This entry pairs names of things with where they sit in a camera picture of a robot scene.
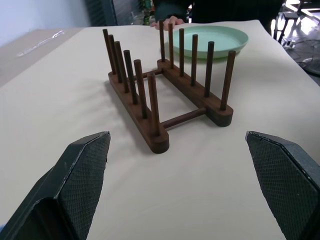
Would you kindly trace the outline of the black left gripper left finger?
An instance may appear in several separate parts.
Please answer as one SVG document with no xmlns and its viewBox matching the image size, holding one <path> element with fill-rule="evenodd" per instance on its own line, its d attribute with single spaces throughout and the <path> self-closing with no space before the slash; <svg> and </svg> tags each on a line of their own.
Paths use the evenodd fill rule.
<svg viewBox="0 0 320 240">
<path fill-rule="evenodd" d="M 109 131 L 70 143 L 0 230 L 0 240 L 86 240 L 100 200 Z"/>
</svg>

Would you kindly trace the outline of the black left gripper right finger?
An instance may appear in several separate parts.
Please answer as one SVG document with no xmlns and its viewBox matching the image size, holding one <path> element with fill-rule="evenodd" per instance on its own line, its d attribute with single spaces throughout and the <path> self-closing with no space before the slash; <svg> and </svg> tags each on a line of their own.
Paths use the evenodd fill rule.
<svg viewBox="0 0 320 240">
<path fill-rule="evenodd" d="M 320 165 L 298 144 L 248 131 L 261 192 L 286 240 L 320 240 Z"/>
</svg>

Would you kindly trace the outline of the green plastic plate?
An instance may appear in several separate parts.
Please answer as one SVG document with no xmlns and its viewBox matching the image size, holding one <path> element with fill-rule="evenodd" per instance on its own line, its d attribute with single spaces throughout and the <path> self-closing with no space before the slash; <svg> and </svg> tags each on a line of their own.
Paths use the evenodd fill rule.
<svg viewBox="0 0 320 240">
<path fill-rule="evenodd" d="M 198 35 L 197 58 L 206 59 L 208 43 L 214 42 L 213 58 L 228 56 L 229 51 L 239 53 L 248 43 L 249 36 L 236 28 L 218 25 L 195 25 L 184 29 L 184 56 L 192 56 L 193 35 Z"/>
</svg>

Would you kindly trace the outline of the wooden dish rack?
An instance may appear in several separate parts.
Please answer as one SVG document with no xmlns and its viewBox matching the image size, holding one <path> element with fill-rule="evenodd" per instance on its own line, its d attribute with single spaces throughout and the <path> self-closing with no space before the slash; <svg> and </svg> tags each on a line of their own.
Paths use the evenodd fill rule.
<svg viewBox="0 0 320 240">
<path fill-rule="evenodd" d="M 219 127 L 231 124 L 234 110 L 228 105 L 236 51 L 227 56 L 225 77 L 221 98 L 211 93 L 211 76 L 215 43 L 208 42 L 205 85 L 196 81 L 198 35 L 192 36 L 191 75 L 184 71 L 184 33 L 179 29 L 179 66 L 174 64 L 173 25 L 168 25 L 169 59 L 165 57 L 164 24 L 159 23 L 160 53 L 157 68 L 143 72 L 139 59 L 132 60 L 129 50 L 122 50 L 119 41 L 107 29 L 102 31 L 111 66 L 109 82 L 138 128 L 150 150 L 162 154 L 170 147 L 167 130 L 194 118 L 206 115 Z M 156 76 L 163 75 L 174 87 L 187 97 L 196 110 L 160 122 Z"/>
</svg>

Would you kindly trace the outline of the person's bare hand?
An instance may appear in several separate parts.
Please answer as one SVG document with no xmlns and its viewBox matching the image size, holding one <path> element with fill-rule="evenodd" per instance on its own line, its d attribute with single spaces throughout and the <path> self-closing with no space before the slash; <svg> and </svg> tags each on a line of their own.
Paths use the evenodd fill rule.
<svg viewBox="0 0 320 240">
<path fill-rule="evenodd" d="M 165 31 L 169 30 L 169 25 L 172 24 L 172 27 L 174 28 L 176 25 L 182 25 L 184 24 L 184 20 L 181 18 L 178 18 L 176 16 L 171 16 L 169 18 L 166 18 L 165 20 L 163 20 L 163 29 Z M 151 27 L 156 28 L 157 30 L 160 29 L 160 21 L 157 22 L 152 22 L 150 24 Z"/>
</svg>

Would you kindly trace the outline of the person in dark clothing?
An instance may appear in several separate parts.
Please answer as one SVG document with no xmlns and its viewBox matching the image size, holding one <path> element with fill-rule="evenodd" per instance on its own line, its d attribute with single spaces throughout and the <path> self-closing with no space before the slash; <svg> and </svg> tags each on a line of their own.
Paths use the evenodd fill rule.
<svg viewBox="0 0 320 240">
<path fill-rule="evenodd" d="M 165 20 L 171 16 L 187 19 L 191 9 L 194 23 L 223 21 L 272 20 L 281 8 L 283 0 L 153 0 L 155 19 Z"/>
</svg>

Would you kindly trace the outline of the green bottle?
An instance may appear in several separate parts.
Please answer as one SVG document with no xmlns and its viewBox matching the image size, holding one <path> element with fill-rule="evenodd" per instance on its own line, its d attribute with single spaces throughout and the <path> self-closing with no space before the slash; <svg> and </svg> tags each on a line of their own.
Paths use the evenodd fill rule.
<svg viewBox="0 0 320 240">
<path fill-rule="evenodd" d="M 139 0 L 140 9 L 143 11 L 143 24 L 149 26 L 155 21 L 155 6 L 153 0 Z"/>
</svg>

